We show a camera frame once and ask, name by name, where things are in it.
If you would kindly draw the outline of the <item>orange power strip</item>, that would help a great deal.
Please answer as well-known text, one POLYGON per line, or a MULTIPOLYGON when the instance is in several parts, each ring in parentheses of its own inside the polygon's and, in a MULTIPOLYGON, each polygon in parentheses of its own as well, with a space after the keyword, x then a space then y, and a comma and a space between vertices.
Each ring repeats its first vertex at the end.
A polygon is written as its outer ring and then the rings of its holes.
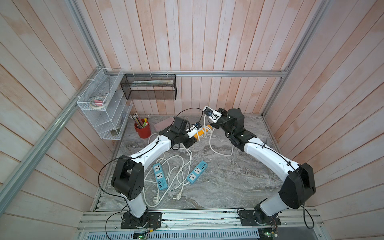
POLYGON ((210 125, 203 126, 194 137, 199 141, 202 138, 210 137, 213 132, 213 128, 210 125))

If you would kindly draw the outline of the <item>red metal pencil bucket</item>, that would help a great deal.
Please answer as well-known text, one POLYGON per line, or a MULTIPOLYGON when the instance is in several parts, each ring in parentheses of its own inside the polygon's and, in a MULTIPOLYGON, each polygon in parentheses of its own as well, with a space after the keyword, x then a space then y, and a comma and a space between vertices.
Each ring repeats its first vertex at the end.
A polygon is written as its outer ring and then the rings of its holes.
POLYGON ((145 120, 146 119, 141 119, 142 123, 145 125, 144 127, 140 128, 140 125, 137 123, 134 124, 135 130, 141 139, 147 139, 152 134, 150 124, 145 120))

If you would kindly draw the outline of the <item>black mesh wall basket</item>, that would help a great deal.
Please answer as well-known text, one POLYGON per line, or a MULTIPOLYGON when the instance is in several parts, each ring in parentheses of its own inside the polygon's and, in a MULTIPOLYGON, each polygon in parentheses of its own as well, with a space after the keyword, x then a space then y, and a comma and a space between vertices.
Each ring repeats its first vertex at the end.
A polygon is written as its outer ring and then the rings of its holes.
POLYGON ((176 76, 171 74, 124 74, 120 86, 128 101, 175 101, 176 76))

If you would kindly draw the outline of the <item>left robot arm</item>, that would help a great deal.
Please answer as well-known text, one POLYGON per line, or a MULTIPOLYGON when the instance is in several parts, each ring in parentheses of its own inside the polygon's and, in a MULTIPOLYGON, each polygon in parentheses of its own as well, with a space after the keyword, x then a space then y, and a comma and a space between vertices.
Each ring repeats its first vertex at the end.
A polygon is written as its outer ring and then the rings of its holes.
POLYGON ((195 135, 201 129, 200 122, 191 125, 187 120, 175 117, 173 123, 161 130, 157 138, 141 151, 118 158, 111 186, 125 199, 132 217, 139 219, 148 211, 142 196, 147 167, 175 145, 192 146, 197 142, 195 135))

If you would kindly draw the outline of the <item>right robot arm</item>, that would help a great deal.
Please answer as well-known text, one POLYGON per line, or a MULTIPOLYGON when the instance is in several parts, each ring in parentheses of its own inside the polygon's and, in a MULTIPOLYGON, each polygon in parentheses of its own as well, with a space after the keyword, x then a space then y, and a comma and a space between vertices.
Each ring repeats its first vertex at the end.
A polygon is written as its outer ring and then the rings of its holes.
POLYGON ((283 181, 277 194, 255 207, 257 217, 271 217, 289 208, 305 207, 306 201, 316 193, 314 171, 309 164, 298 164, 282 156, 246 130, 245 116, 240 109, 215 111, 205 107, 204 113, 214 128, 225 132, 234 147, 259 160, 283 181))

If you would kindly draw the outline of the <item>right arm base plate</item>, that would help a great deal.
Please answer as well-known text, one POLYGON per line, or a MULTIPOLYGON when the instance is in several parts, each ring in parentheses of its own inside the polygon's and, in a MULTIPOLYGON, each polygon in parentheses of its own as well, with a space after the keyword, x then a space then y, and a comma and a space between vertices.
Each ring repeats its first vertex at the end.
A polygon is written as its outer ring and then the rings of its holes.
POLYGON ((244 208, 237 209, 237 214, 241 220, 242 226, 279 226, 281 220, 278 214, 266 216, 263 212, 256 210, 246 210, 244 208))

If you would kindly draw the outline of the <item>blue power strip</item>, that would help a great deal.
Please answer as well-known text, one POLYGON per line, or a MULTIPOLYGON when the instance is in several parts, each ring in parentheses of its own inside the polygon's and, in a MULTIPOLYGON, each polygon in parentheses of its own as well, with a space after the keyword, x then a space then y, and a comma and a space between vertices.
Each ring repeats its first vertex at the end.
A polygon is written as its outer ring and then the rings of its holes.
POLYGON ((205 171, 207 168, 208 164, 205 161, 201 161, 193 170, 192 172, 188 175, 187 181, 193 185, 197 179, 200 177, 200 175, 205 171))
POLYGON ((159 190, 160 191, 167 190, 168 184, 167 184, 167 180, 166 180, 162 165, 161 164, 155 164, 153 166, 153 171, 155 174, 156 183, 158 185, 159 190))

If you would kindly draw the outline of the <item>bundle of pencils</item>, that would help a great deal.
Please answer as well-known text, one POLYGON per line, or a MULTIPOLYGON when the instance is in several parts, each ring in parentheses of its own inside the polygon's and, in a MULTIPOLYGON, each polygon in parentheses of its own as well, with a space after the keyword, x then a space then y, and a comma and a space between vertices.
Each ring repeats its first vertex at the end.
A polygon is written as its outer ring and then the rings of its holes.
POLYGON ((135 121, 139 129, 143 129, 149 124, 147 119, 141 119, 137 113, 130 114, 129 117, 135 121))

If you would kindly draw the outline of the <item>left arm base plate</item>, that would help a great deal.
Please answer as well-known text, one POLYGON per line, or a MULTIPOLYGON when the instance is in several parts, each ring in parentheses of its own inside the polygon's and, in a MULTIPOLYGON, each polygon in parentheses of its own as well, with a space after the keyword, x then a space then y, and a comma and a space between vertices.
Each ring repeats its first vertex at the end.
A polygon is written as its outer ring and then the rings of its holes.
POLYGON ((131 229, 131 230, 144 230, 144 229, 153 229, 156 230, 161 227, 162 213, 153 212, 147 213, 140 218, 134 217, 130 213, 125 213, 123 215, 121 229, 131 229))

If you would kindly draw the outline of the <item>blue power strip left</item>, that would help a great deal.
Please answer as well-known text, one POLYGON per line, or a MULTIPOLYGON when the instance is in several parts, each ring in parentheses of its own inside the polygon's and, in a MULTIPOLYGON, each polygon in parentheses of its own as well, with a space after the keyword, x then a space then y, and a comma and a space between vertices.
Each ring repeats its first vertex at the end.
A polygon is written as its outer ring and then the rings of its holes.
POLYGON ((153 166, 153 171, 155 174, 156 183, 158 185, 159 190, 160 191, 167 190, 168 184, 167 184, 167 180, 166 180, 162 165, 161 164, 155 164, 153 166))

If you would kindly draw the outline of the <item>blue power strip right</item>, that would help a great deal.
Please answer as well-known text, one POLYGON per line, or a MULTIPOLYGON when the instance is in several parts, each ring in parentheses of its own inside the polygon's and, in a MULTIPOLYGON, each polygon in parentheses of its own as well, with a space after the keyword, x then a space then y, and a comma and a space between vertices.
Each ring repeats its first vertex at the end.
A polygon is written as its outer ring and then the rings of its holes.
POLYGON ((201 161, 193 170, 192 172, 188 175, 187 181, 193 185, 197 179, 200 177, 200 175, 205 171, 207 168, 208 164, 205 161, 201 161))

